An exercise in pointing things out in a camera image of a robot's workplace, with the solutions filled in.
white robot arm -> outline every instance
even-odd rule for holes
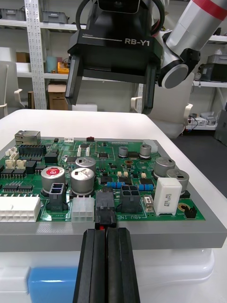
[[[200,50],[227,16],[226,0],[191,0],[174,30],[164,35],[159,86],[180,84],[200,60]]]

gray floor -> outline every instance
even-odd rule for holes
[[[213,132],[179,136],[174,144],[227,198],[227,146]]]

yellow object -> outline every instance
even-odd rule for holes
[[[68,66],[66,63],[58,62],[58,73],[68,75],[70,72],[70,69],[67,68],[66,66]]]

white connector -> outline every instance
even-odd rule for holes
[[[0,197],[0,222],[36,222],[41,209],[39,197]]]
[[[13,154],[11,154],[11,156],[9,157],[10,160],[17,160],[19,159],[19,153],[18,152],[14,152]]]
[[[86,148],[86,157],[89,157],[90,156],[90,147],[87,147]]]
[[[5,160],[6,168],[7,169],[14,169],[16,167],[16,161],[15,160]]]
[[[78,147],[77,156],[78,156],[78,157],[81,156],[81,147]]]
[[[14,146],[14,147],[12,147],[12,148],[9,148],[6,152],[5,152],[5,154],[6,154],[6,156],[11,156],[14,152],[17,152],[17,148]]]
[[[65,143],[74,143],[74,138],[65,137],[65,138],[64,138],[64,142],[65,142]]]
[[[94,221],[94,198],[73,198],[71,220],[72,222]]]
[[[18,169],[26,169],[27,160],[17,160]]]

silver capacitor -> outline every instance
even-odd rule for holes
[[[168,157],[159,157],[155,160],[154,175],[156,177],[166,177],[169,169],[175,168],[175,161]]]
[[[151,146],[148,144],[142,144],[140,146],[140,158],[149,159],[151,153]]]
[[[53,183],[65,183],[65,170],[60,166],[49,166],[41,171],[43,191],[49,193]]]
[[[166,176],[169,178],[176,178],[182,185],[181,194],[185,193],[188,186],[189,174],[180,169],[169,169]]]
[[[76,195],[88,195],[93,191],[95,173],[91,169],[78,168],[71,172],[71,190]]]
[[[91,157],[80,157],[76,159],[77,168],[91,169],[96,174],[96,160]]]
[[[127,158],[128,157],[128,147],[126,147],[126,146],[120,146],[118,148],[118,155],[121,158]]]

